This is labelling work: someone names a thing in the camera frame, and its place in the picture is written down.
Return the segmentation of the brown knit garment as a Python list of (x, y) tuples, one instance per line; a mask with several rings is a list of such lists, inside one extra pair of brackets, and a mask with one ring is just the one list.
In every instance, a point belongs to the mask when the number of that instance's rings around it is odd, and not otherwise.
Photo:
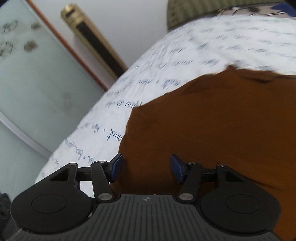
[(295, 77), (232, 66), (136, 107), (119, 153), (118, 193), (179, 189), (171, 154), (205, 168), (224, 164), (278, 199), (275, 233), (295, 239)]

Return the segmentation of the frosted glass door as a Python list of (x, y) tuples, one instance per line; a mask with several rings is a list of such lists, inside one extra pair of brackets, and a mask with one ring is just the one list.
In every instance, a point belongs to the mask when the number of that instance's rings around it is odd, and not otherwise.
[(1, 6), (1, 193), (32, 186), (104, 90), (24, 1)]

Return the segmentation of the white script-print bed sheet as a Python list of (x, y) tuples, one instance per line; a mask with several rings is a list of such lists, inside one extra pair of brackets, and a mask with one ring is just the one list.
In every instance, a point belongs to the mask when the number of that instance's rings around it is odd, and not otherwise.
[(295, 20), (226, 15), (170, 31), (90, 109), (53, 152), (36, 181), (72, 162), (88, 167), (112, 159), (134, 108), (229, 65), (295, 75)]

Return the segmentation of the gold tower air conditioner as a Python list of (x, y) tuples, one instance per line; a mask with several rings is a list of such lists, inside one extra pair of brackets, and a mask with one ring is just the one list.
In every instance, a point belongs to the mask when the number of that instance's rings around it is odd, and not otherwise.
[(119, 54), (77, 4), (65, 6), (61, 18), (114, 79), (126, 72), (127, 66)]

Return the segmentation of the olive padded headboard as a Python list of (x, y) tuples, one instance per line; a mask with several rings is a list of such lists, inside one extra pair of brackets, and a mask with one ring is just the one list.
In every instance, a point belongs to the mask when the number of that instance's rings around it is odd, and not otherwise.
[(217, 13), (220, 9), (233, 6), (285, 3), (269, 0), (171, 0), (168, 1), (166, 26), (170, 31), (194, 19)]

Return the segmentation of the dark blue cloth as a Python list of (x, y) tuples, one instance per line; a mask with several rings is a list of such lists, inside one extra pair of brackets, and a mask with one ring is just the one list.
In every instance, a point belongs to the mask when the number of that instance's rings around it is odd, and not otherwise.
[(271, 9), (279, 10), (281, 12), (284, 12), (290, 17), (295, 18), (296, 17), (296, 11), (293, 7), (291, 7), (289, 4), (277, 4), (275, 6), (272, 6)]

